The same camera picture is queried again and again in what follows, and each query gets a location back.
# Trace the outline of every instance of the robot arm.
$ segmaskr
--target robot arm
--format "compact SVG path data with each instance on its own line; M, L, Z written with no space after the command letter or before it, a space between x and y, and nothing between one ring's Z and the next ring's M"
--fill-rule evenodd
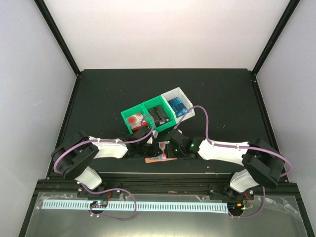
M57 164L57 169L68 180L77 180L85 184L89 189L97 188L102 179L100 175L92 169L89 164L96 158L123 158L134 154L146 156L158 156L162 153L158 143L155 141L157 137L154 131L152 136L143 140L140 143L122 144L118 142L137 140L148 134L150 130L147 127L140 128L135 134L126 135L124 138L109 140L109 142L91 142L84 146L80 146L67 154ZM97 140L94 137L89 137L84 132L78 132L65 140L62 145L55 149L52 153L54 162L68 149L74 145L87 141Z
M147 127L142 127L135 134L112 140L113 142L92 142L78 147L60 160L57 168L65 179L75 179L93 190L102 183L97 171L89 167L94 158L123 158L130 157L132 154L155 157L162 153L154 135L138 143L128 145L117 143L117 141L137 140L144 137L149 131ZM216 142L216 144L221 145L242 146L243 149L214 146L214 144L209 144L204 138L196 137L190 139L176 129L170 131L166 139L169 141L168 149L173 149L173 155L176 157L216 159L244 166L245 169L243 171L231 174L226 186L224 188L221 187L216 192L229 199L235 199L240 193L257 185L267 188L277 187L284 166L284 161L277 157L244 148L252 146L277 152L260 139L254 142L243 143ZM55 149L52 154L53 160L56 162L65 151L87 140L95 140L95 138L89 137L83 132L76 133Z
M169 132L167 139L174 149L179 148L181 153L187 157L216 159L244 166L243 171L236 172L229 177L223 190L217 191L231 199L235 199L240 193L258 185L276 188L284 167L284 161L275 156L244 148L252 146L278 153L261 139L242 143L214 142L217 145L229 145L236 149L215 146L206 139L190 139L175 129Z

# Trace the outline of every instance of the white wall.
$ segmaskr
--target white wall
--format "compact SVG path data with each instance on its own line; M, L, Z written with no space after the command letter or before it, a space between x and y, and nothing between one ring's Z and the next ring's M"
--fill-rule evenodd
M32 0L0 2L0 235L20 232L75 74Z
M293 163L316 231L316 1L304 0L284 28L258 82L281 152Z
M252 70L289 0L45 2L80 70Z

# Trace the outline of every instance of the black table surface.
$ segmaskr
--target black table surface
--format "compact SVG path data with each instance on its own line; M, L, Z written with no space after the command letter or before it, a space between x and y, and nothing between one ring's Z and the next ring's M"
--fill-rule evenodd
M209 115L209 137L243 142L267 132L247 69L91 69L81 75L65 138L77 131L115 139L128 133L121 111L180 87L193 105ZM205 135L205 116L196 115L179 126L189 137ZM146 164L143 158L98 158L90 166L100 173L232 173L242 166L218 160L183 160Z

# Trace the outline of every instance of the black frame edge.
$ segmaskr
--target black frame edge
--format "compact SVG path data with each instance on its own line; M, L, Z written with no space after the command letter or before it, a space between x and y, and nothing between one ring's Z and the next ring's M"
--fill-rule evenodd
M252 72L257 75L300 0L290 0Z
M66 113L65 113L65 117L64 117L63 123L62 123L61 128L60 128L60 132L59 132L59 135L58 135L58 138L57 138L57 142L56 142L55 148L59 147L60 144L64 140L66 129L67 129L67 125L68 125L69 118L70 118L70 114L71 114L71 111L72 111L73 106L74 106L74 102L75 102L75 99L76 99L76 96L77 96L77 92L78 92L78 89L79 89L80 82L81 82L81 76L76 78L75 85L74 85L74 88L73 88L73 92L71 93L71 96L70 96L68 107L67 107L67 110L66 110ZM46 174L47 177L50 177L52 166L53 166L53 159L50 160L50 164L49 164L49 167L48 167L48 170L47 170L47 174Z
M34 2L36 3L36 5L38 6L41 14L43 15L46 23L48 24L51 32L53 33L53 35L55 36L55 39L57 40L61 50L63 51L65 57L67 58L70 66L72 67L74 73L76 74L76 76L80 75L80 70L71 54L71 52L69 51L66 42L64 41L64 38L62 37L52 15L50 14L44 0L34 0Z
M36 199L37 199L37 196L33 196L31 201L30 201L30 205L29 205L29 208L25 214L25 218L24 218L24 221L23 221L20 233L19 233L19 237L24 237L26 235L26 231L28 230L28 226L29 226L29 223L30 223L30 220L32 217L33 209L34 209L35 204L36 204Z
M304 223L305 230L307 232L307 236L308 237L315 237L315 234L314 234L310 219L308 218L307 211L306 211L303 200L299 199L299 200L296 200L296 202L297 202L299 211L300 211L302 219L303 219L303 223Z
M276 140L275 134L274 134L273 129L272 129L272 125L271 125L271 122L270 122L270 119L269 119L269 116L268 116L268 112L267 112L265 103L264 103L263 98L262 98L262 94L261 94L261 91L260 91L260 88L259 88L259 84L258 84L257 78L252 73L250 73L250 76L251 76L251 82L252 82L253 90L255 92L255 95L256 95L256 98L257 98L257 103L258 103L258 106L259 106L259 109L260 109L260 113L261 113L261 116L262 116L263 124L264 124L264 126L266 128L266 132L267 132L267 135L268 135L269 143L275 150L277 150L279 152L279 148L278 148L278 145L277 145L277 140ZM286 182L288 181L287 175L285 175L282 178L280 178L279 182L282 182L282 181L286 181Z

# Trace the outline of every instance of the black enclosure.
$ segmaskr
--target black enclosure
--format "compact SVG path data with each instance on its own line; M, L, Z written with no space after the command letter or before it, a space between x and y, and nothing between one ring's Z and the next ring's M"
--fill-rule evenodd
M218 141L242 142L261 138L278 150L275 136L256 80L260 68L299 3L290 0L269 41L252 71L247 69L117 69L79 70L49 9L43 0L35 0L77 80L65 114L56 147L67 136L83 130L87 134L114 139L128 133L120 112L168 90L181 87L193 105L206 108L209 136ZM183 122L180 129L188 136L205 134L205 117L196 115ZM30 203L20 236L24 236L39 192L77 192L75 181L66 181L52 170L46 180L39 180ZM209 185L225 183L230 173L241 171L237 164L210 160L173 160L145 164L142 158L99 158L91 165L111 185L135 193L206 194ZM254 188L260 195L262 189ZM295 196L308 236L315 236L296 184L283 177L268 195Z

